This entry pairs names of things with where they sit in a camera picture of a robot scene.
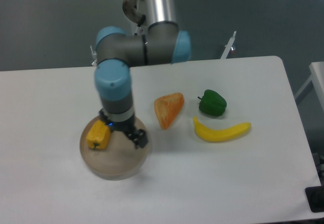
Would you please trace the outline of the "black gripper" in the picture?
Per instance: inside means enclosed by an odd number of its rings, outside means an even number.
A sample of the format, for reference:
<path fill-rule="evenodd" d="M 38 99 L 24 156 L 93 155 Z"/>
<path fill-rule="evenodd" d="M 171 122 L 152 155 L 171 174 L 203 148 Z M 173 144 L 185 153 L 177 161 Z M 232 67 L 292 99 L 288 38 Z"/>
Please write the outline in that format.
<path fill-rule="evenodd" d="M 99 111 L 99 118 L 112 132 L 126 132 L 126 137 L 134 143 L 136 149 L 146 147 L 148 143 L 147 133 L 143 129 L 135 129 L 135 115 L 132 115 L 125 121 L 116 122 L 109 120 L 108 114 L 104 109 L 101 109 Z"/>

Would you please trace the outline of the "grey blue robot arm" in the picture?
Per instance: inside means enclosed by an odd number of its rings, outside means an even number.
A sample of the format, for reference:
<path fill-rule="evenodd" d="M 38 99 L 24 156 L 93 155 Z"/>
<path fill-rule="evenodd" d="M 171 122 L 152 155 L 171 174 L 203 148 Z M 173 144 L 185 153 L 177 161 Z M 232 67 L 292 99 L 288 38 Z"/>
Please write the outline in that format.
<path fill-rule="evenodd" d="M 130 68 L 185 62 L 191 56 L 190 35 L 178 27 L 174 0 L 143 1 L 146 11 L 138 25 L 147 25 L 146 34 L 127 36 L 118 27 L 105 27 L 98 32 L 93 51 L 95 86 L 103 106 L 100 119 L 137 149 L 147 145 L 148 137 L 135 127 Z"/>

